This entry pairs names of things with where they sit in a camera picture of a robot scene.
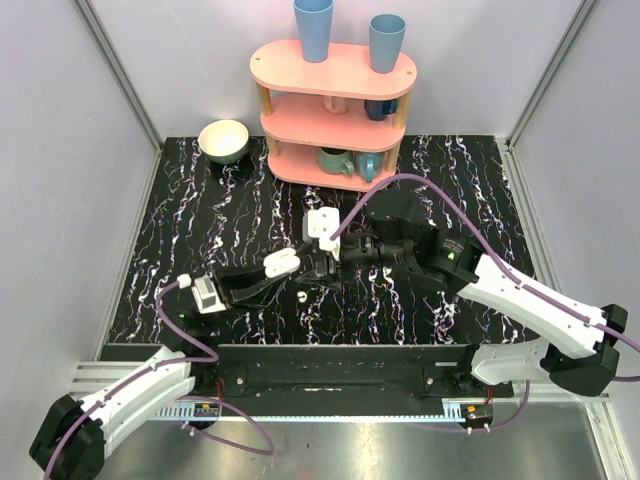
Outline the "white oval charging case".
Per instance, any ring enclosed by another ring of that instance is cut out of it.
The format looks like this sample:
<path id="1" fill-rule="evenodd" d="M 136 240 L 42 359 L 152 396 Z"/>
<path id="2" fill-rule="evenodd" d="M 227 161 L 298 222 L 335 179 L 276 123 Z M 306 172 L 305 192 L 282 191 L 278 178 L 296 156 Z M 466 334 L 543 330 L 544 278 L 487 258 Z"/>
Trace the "white oval charging case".
<path id="1" fill-rule="evenodd" d="M 276 278 L 297 271 L 301 259 L 293 248 L 283 248 L 267 255 L 263 260 L 263 267 L 267 278 Z"/>

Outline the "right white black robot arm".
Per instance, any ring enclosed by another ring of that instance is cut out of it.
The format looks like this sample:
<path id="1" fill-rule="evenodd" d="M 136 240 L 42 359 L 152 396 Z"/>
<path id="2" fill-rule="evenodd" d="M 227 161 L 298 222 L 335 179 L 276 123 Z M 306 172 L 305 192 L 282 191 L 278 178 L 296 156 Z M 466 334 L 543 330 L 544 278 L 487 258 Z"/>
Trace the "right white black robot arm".
<path id="1" fill-rule="evenodd" d="M 454 384 L 466 396 L 488 385 L 542 380 L 573 394 L 595 397 L 614 380 L 619 362 L 615 336 L 626 327 L 627 312 L 574 301 L 523 274 L 472 238 L 429 225 L 417 203 L 374 201 L 365 209 L 371 228 L 333 234 L 340 213 L 332 207 L 303 216 L 303 239 L 321 257 L 321 279 L 344 279 L 354 267 L 386 266 L 414 289 L 445 292 L 483 304 L 537 333 L 517 344 L 470 345 L 454 371 Z"/>

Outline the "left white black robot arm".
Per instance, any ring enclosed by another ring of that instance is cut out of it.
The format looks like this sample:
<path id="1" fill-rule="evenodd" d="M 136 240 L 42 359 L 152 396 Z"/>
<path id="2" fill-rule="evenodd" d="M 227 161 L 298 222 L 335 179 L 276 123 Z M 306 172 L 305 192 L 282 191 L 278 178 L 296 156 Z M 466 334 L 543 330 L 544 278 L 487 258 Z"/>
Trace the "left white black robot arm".
<path id="1" fill-rule="evenodd" d="M 178 290 L 192 293 L 200 314 L 233 308 L 264 308 L 289 274 L 258 267 L 214 277 L 178 276 L 156 295 L 156 312 L 170 338 L 141 366 L 92 394 L 65 394 L 49 408 L 29 455 L 46 479 L 94 479 L 115 449 L 163 408 L 190 403 L 176 420 L 190 434 L 202 434 L 224 410 L 233 390 L 219 371 L 220 356 L 194 330 L 172 319 L 165 299 Z"/>

